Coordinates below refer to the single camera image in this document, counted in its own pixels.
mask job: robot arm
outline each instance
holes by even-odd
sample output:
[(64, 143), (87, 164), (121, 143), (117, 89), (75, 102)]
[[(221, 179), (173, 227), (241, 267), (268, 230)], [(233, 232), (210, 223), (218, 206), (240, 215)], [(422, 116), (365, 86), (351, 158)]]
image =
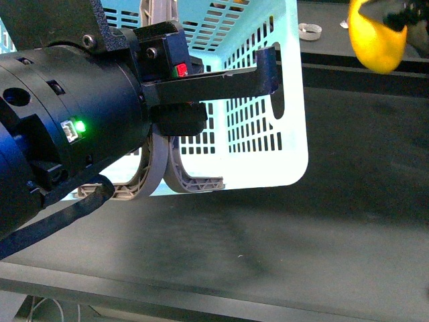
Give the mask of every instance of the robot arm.
[(256, 68), (193, 74), (179, 23), (110, 28), (99, 0), (0, 0), (0, 16), (19, 50), (0, 55), (0, 239), (138, 149), (160, 119), (202, 122), (199, 101), (279, 84), (274, 48)]

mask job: white plastic basket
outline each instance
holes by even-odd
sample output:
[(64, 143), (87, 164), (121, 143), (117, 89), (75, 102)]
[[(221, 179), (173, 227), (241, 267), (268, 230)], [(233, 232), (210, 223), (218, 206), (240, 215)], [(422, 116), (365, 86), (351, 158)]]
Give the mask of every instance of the white plastic basket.
[[(111, 26), (136, 28), (141, 21), (156, 18), (148, 15), (162, 7), (163, 0), (156, 0), (157, 6), (153, 1), (102, 3)], [(171, 0), (164, 1), (171, 5)], [(149, 9), (141, 11), (143, 5)], [(221, 176), (226, 189), (299, 180), (308, 151), (296, 1), (179, 0), (178, 16), (191, 55), (203, 59), (206, 71), (255, 66), (254, 51), (275, 44), (281, 49), (284, 76), (284, 111), (277, 103), (274, 113), (270, 96), (206, 102), (205, 130), (179, 139), (185, 169), (193, 176)], [(14, 51), (1, 20), (0, 36), (0, 52)], [(114, 182), (126, 182), (138, 165), (138, 155), (126, 156), (103, 174)], [(154, 195), (170, 193), (162, 182)]]

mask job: yellow lemon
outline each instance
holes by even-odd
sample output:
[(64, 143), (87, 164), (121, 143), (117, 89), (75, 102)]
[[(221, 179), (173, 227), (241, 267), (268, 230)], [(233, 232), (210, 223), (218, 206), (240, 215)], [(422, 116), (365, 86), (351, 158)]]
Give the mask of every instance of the yellow lemon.
[(363, 66), (389, 74), (400, 64), (407, 41), (407, 27), (395, 32), (382, 23), (359, 14), (367, 0), (351, 0), (349, 7), (349, 35), (351, 45)]

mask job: dark table surface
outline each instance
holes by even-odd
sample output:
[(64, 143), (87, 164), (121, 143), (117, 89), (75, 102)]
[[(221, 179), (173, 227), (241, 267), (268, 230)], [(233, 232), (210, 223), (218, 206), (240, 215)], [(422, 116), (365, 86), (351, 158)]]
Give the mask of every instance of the dark table surface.
[(429, 321), (428, 100), (319, 89), (305, 100), (297, 184), (109, 202), (0, 263), (0, 288), (153, 315), (141, 303)]

